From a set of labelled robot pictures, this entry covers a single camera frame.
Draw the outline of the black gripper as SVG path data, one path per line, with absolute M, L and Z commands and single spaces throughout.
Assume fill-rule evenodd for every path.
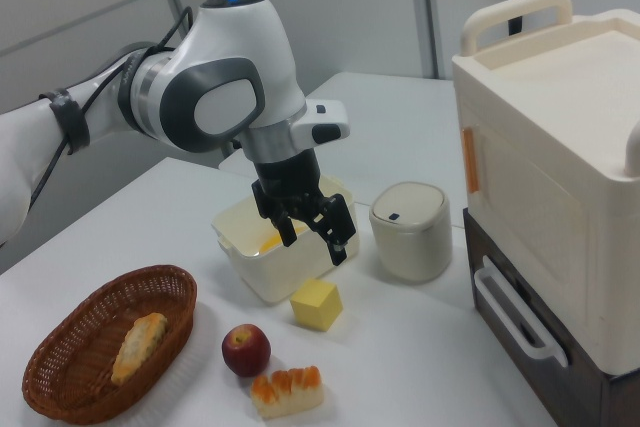
M 308 226 L 324 240 L 332 264 L 343 263 L 356 227 L 343 195 L 322 194 L 315 151 L 306 149 L 283 161 L 258 163 L 255 169 L 258 179 L 252 191 L 258 213 L 262 218 L 276 219 L 283 246 L 297 240 L 291 218 L 309 220 Z

